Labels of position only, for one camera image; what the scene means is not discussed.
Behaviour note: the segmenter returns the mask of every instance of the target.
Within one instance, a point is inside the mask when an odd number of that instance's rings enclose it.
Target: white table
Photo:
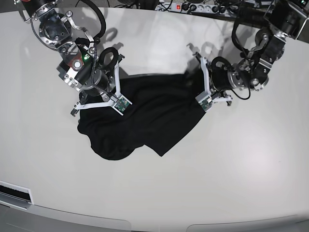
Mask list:
[[[122,43],[129,75],[183,73],[201,54],[231,62],[232,23],[191,15],[103,9]],[[96,34],[89,9],[76,24]],[[270,82],[249,101],[216,104],[164,157],[138,148],[107,161],[78,133],[75,90],[57,76],[58,53],[42,46],[17,12],[0,14],[0,180],[25,186],[36,205],[127,220],[136,231],[309,215],[309,44],[288,39]],[[240,40],[256,29],[239,28]]]

